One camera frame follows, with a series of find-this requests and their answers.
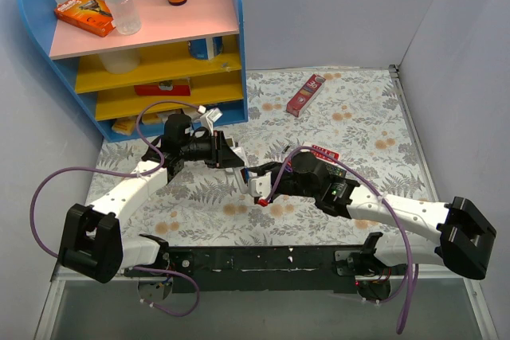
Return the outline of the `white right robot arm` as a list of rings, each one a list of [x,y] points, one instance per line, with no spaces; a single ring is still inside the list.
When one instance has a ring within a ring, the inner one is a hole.
[[[249,168],[249,194],[262,206],[280,195],[311,197],[332,217],[392,225],[395,237],[371,234],[357,256],[362,268],[378,274],[400,264],[432,264],[468,279],[486,277],[496,229],[465,197],[426,202],[383,194],[335,156],[299,147],[283,162]]]

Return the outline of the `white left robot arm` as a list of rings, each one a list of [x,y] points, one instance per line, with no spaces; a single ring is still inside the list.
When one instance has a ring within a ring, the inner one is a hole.
[[[188,115],[169,115],[163,134],[150,142],[129,176],[91,205],[75,204],[69,209],[58,262],[101,283],[107,283],[121,268],[138,265],[152,276],[163,275],[170,265],[169,256],[161,251],[165,241],[150,235],[125,240],[122,228],[153,193],[176,177],[186,162],[230,169],[239,190],[247,190],[243,150],[214,129],[221,115],[217,108],[203,112],[195,133],[190,132]]]

